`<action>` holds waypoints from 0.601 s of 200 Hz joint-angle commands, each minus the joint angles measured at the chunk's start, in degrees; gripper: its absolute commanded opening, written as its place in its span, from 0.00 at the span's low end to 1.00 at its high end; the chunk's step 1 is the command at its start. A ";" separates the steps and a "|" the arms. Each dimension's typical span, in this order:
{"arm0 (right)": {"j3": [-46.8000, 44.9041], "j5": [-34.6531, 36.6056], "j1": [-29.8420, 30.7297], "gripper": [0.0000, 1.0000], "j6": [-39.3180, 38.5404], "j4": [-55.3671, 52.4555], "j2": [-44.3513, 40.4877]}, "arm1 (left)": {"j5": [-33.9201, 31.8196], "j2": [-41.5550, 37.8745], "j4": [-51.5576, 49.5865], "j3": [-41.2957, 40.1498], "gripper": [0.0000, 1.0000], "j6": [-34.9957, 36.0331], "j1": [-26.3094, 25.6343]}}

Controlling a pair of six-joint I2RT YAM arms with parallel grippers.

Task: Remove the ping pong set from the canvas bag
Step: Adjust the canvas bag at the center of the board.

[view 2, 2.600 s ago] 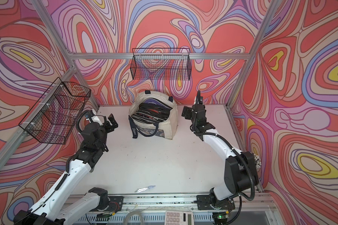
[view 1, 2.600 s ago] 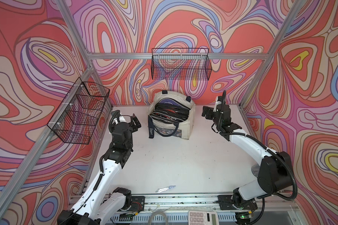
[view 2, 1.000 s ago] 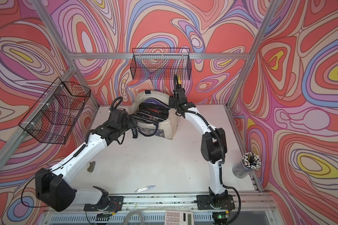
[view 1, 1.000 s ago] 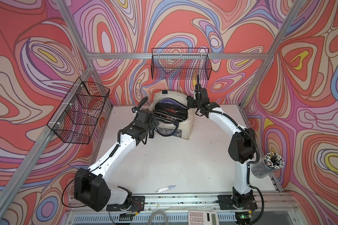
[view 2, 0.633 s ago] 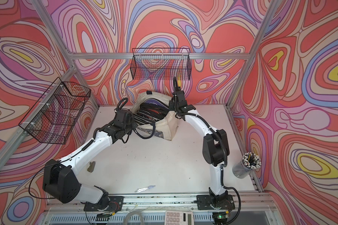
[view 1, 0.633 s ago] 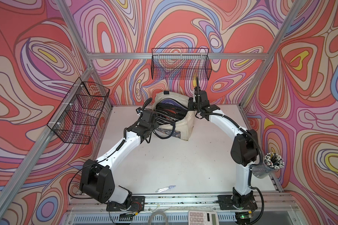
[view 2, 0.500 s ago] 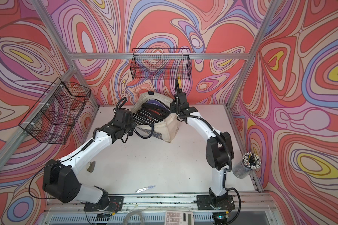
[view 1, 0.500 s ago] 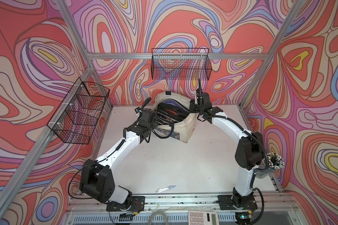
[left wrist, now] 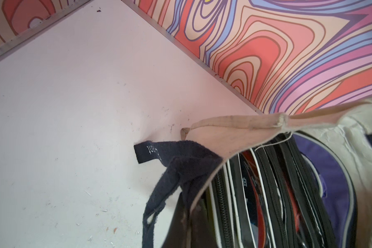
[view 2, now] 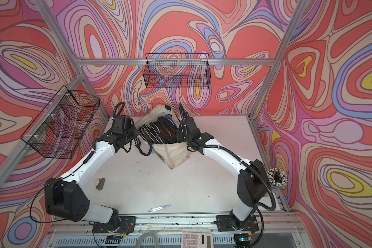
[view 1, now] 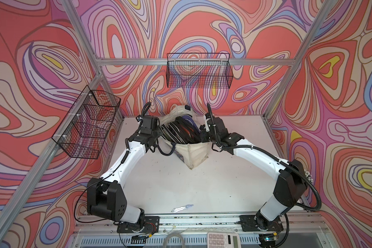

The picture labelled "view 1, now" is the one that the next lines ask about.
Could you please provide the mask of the cream canvas tote bag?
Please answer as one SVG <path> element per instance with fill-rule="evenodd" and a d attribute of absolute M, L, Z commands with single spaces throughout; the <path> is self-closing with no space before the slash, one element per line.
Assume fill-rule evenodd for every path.
<path fill-rule="evenodd" d="M 160 126 L 163 124 L 168 124 L 175 120 L 178 116 L 190 115 L 192 119 L 196 122 L 197 126 L 201 127 L 201 122 L 197 119 L 195 112 L 188 105 L 177 105 L 175 106 L 169 114 L 160 117 Z M 208 159 L 208 153 L 210 145 L 208 142 L 201 142 L 198 144 L 187 144 L 181 145 L 169 142 L 163 138 L 163 142 L 169 146 L 173 153 L 189 168 L 194 169 L 202 164 L 205 160 Z"/>

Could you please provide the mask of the purple ping pong paddle case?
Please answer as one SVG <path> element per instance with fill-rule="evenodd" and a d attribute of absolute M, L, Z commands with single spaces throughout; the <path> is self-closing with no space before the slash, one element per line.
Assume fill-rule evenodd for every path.
<path fill-rule="evenodd" d="M 191 126 L 197 128 L 197 125 L 195 123 L 195 121 L 192 119 L 192 117 L 190 115 L 183 115 L 182 118 L 187 122 L 189 123 Z"/>

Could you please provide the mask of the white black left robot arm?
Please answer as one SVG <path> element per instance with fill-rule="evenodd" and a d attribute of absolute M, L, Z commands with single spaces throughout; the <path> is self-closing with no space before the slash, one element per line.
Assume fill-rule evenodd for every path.
<path fill-rule="evenodd" d="M 141 225 L 144 211 L 128 203 L 124 186 L 138 161 L 149 150 L 155 150 L 161 135 L 159 118 L 150 115 L 138 118 L 136 131 L 125 139 L 125 150 L 114 165 L 99 178 L 92 178 L 88 182 L 86 194 L 89 215 Z"/>

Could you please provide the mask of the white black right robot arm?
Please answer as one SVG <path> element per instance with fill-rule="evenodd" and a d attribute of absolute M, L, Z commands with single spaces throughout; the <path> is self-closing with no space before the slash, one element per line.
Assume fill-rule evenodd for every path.
<path fill-rule="evenodd" d="M 276 181 L 271 197 L 260 208 L 254 218 L 255 226 L 260 230 L 268 230 L 274 220 L 286 214 L 294 206 L 308 211 L 321 209 L 322 201 L 318 190 L 303 165 L 298 160 L 288 161 L 254 145 L 237 132 L 228 132 L 221 118 L 212 112 L 205 114 L 205 124 L 200 127 L 204 141 L 211 141 L 231 155 L 245 159 Z M 316 205 L 309 207 L 298 202 L 300 197 L 311 189 Z"/>

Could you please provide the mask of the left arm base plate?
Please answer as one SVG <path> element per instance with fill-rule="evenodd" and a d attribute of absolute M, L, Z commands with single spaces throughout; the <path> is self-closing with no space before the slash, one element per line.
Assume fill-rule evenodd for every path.
<path fill-rule="evenodd" d="M 144 216 L 136 223 L 120 222 L 117 225 L 119 234 L 155 234 L 159 231 L 159 216 Z"/>

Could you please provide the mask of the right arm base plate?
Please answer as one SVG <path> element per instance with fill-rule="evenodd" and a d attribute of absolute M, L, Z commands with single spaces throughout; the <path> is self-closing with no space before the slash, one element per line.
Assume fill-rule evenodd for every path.
<path fill-rule="evenodd" d="M 239 224 L 244 232 L 282 232 L 284 230 L 280 216 L 273 221 L 266 220 L 258 215 L 241 215 Z"/>

